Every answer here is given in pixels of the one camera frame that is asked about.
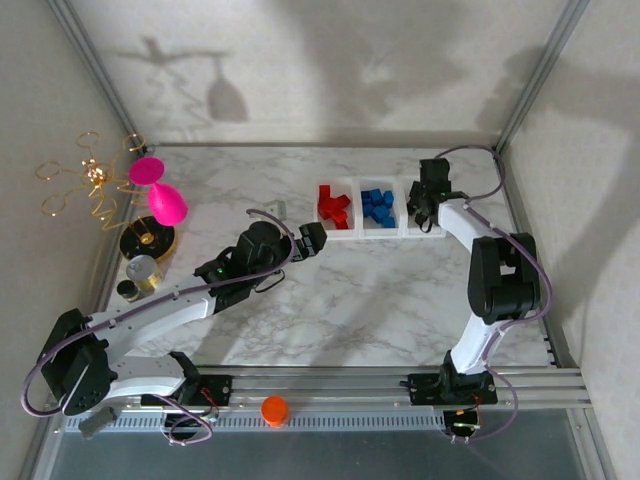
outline gold wire sculpture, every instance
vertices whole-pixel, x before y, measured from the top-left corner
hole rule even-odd
[[[134,139],[139,141],[138,145],[130,146],[130,142]],[[120,160],[120,157],[125,151],[136,152],[140,151],[145,146],[145,138],[143,135],[139,133],[133,133],[128,135],[122,141],[122,148],[116,152],[111,163],[99,163],[96,160],[96,156],[93,151],[93,147],[95,147],[100,141],[100,134],[97,132],[85,132],[81,133],[78,138],[76,138],[76,145],[80,148],[84,148],[89,151],[89,158],[82,160],[82,166],[84,167],[83,171],[74,171],[69,170],[67,168],[63,168],[60,165],[60,162],[57,160],[51,160],[49,162],[45,162],[36,168],[35,174],[38,178],[49,181],[53,177],[63,174],[69,173],[73,175],[78,175],[81,178],[82,185],[72,188],[67,192],[60,194],[56,193],[47,197],[42,202],[40,206],[40,211],[44,215],[50,215],[55,217],[59,215],[67,206],[69,205],[69,198],[76,192],[80,191],[88,191],[88,197],[91,199],[91,215],[101,222],[103,222],[102,230],[112,230],[114,228],[121,227],[123,225],[131,226],[129,222],[120,222],[113,224],[113,219],[118,211],[118,203],[116,200],[107,195],[106,186],[113,184],[117,185],[116,190],[124,193],[131,193],[133,195],[133,200],[131,200],[131,204],[139,207],[146,207],[145,203],[136,201],[136,197],[139,195],[144,195],[145,192],[140,192],[136,190],[132,190],[130,187],[130,182],[127,178],[126,172],[117,172],[116,165]],[[59,208],[55,208],[56,200],[59,202],[62,201],[62,204]],[[144,239],[140,238],[143,243],[150,243],[153,240],[153,236],[151,239],[145,237]]]

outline white wall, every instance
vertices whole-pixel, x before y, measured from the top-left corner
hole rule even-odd
[[[46,2],[5,0],[0,15],[0,479],[17,477],[35,427],[22,411],[19,390],[58,316],[86,311],[99,249],[109,236],[90,218],[81,195],[60,217],[44,217],[40,203],[76,185],[77,177],[46,185],[37,165],[57,158],[78,168],[79,133],[103,136],[98,154],[110,158],[120,130],[98,95]],[[44,381],[31,398],[42,407]]]
[[[155,140],[415,147],[495,142],[566,0],[73,3]]]
[[[555,286],[552,321],[625,480],[640,449],[639,18],[636,0],[592,0],[509,159]]]

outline white marble table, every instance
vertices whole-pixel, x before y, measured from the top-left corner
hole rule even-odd
[[[284,200],[297,232],[312,221],[315,179],[344,175],[415,175],[436,150],[160,147],[164,180],[190,205],[165,283],[191,275],[254,221],[244,212]],[[454,190],[489,191],[490,156],[450,155]],[[502,195],[480,210],[513,229]],[[469,318],[469,253],[453,237],[327,242],[315,258],[290,265],[286,280],[219,315],[192,322],[142,346],[136,355],[181,350],[196,364],[302,366],[438,365]],[[124,277],[122,262],[119,279]],[[123,303],[115,293],[110,308]],[[512,330],[495,365],[549,364],[540,325]]]

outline pink egg-shaped object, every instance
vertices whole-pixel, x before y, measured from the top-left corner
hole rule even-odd
[[[189,213],[187,202],[177,188],[165,183],[154,183],[149,190],[149,208],[160,225],[173,227]]]

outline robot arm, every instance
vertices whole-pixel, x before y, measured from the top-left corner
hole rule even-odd
[[[199,374],[184,354],[172,352],[162,358],[125,355],[154,337],[248,298],[269,277],[268,272],[280,272],[278,266],[290,256],[292,262],[299,262],[322,250],[326,232],[320,223],[303,225],[300,232],[302,238],[295,240],[291,252],[291,239],[277,226],[255,222],[235,247],[226,248],[168,290],[115,311],[88,317],[77,309],[63,314],[41,356],[71,335],[111,323],[60,350],[43,366],[42,374],[63,412],[77,415],[105,399],[125,395],[178,395],[180,402],[189,401],[187,397],[197,391]]]
[[[439,225],[471,254],[467,295],[472,314],[462,337],[447,352],[439,374],[422,379],[417,375],[404,384],[419,391],[422,404],[474,404],[477,398],[485,404],[495,403],[495,393],[489,388],[494,381],[486,368],[488,357],[502,339],[500,328],[538,307],[538,273],[509,241],[469,212],[468,197],[451,191],[448,174],[446,159],[421,160],[420,181],[413,184],[407,208],[418,224],[429,221]],[[531,235],[511,237],[535,258]],[[506,272],[505,267],[513,271]]]

